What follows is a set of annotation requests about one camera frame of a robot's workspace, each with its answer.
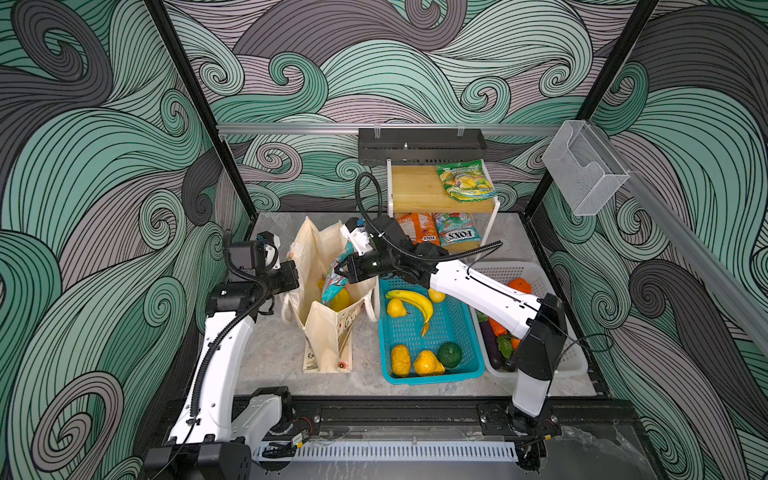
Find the blue-red candy bag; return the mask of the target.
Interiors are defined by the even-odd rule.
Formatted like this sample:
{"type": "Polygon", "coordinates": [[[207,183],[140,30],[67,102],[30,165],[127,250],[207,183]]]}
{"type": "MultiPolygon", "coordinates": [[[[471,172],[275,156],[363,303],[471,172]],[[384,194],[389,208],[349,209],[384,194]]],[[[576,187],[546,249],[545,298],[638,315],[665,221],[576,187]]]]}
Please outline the blue-red candy bag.
{"type": "Polygon", "coordinates": [[[344,249],[339,253],[337,258],[331,263],[328,274],[322,288],[321,302],[325,305],[329,305],[331,301],[341,292],[341,290],[348,284],[348,279],[343,275],[336,272],[336,268],[351,254],[355,249],[353,245],[347,241],[344,249]]]}

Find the yellow lemon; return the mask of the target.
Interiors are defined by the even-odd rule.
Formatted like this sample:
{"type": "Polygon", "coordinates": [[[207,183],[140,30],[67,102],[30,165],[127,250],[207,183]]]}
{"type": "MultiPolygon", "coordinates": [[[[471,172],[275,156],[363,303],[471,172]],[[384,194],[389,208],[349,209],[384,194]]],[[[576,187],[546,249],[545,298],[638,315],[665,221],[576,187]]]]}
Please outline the yellow lemon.
{"type": "Polygon", "coordinates": [[[432,303],[442,303],[447,295],[434,289],[428,290],[428,296],[432,303]]]}

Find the floral canvas tote bag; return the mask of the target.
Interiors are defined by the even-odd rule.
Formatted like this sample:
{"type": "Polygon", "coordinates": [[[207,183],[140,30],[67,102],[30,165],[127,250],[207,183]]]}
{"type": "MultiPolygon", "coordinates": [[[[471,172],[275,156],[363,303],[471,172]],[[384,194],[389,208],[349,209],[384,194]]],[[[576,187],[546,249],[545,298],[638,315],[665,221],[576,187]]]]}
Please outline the floral canvas tote bag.
{"type": "Polygon", "coordinates": [[[379,319],[378,280],[348,284],[332,272],[337,261],[354,250],[343,230],[342,222],[319,229],[305,218],[289,249],[299,287],[283,297],[282,318],[304,334],[307,373],[352,372],[356,320],[363,313],[372,321],[379,319]]]}

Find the green-yellow candy bag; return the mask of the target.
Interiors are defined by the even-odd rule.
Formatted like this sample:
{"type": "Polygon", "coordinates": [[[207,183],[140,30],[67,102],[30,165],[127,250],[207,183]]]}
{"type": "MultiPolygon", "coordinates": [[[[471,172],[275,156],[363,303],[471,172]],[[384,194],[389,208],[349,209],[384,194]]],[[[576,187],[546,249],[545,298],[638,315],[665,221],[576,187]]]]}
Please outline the green-yellow candy bag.
{"type": "Polygon", "coordinates": [[[496,196],[495,187],[485,173],[483,161],[472,160],[439,164],[436,171],[447,195],[459,202],[476,202],[496,196]]]}

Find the yellow banana bunch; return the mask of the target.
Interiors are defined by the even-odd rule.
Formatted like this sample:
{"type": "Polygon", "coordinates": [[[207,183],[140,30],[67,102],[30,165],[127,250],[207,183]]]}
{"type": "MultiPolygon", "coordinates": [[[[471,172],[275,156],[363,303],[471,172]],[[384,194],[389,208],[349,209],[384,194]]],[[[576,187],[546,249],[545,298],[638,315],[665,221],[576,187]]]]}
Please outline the yellow banana bunch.
{"type": "Polygon", "coordinates": [[[351,305],[351,296],[346,288],[342,288],[329,302],[329,307],[335,312],[341,312],[351,305]]]}

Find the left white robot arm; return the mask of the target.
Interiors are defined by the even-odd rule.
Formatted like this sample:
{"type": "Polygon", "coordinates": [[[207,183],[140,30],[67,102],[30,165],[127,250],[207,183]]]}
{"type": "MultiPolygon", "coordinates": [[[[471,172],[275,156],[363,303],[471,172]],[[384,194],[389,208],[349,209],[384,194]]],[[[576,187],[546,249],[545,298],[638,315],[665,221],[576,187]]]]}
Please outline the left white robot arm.
{"type": "Polygon", "coordinates": [[[289,416],[290,393],[267,388],[233,417],[234,393],[246,344],[259,309],[299,287],[292,261],[245,281],[220,283],[206,304],[204,347],[190,391],[167,440],[149,450],[150,479],[248,479],[254,451],[289,416]]]}

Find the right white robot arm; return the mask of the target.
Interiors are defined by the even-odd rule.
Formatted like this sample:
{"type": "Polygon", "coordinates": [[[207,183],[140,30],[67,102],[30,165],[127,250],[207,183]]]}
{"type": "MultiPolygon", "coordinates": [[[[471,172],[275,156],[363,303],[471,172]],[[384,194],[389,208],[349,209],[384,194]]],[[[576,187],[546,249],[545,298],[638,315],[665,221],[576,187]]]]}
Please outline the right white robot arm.
{"type": "Polygon", "coordinates": [[[347,256],[334,271],[351,283],[393,274],[451,296],[500,323],[520,339],[512,354],[517,371],[512,405],[516,413],[539,421],[566,341],[566,314],[559,297],[522,293],[448,256],[372,250],[347,256]]]}

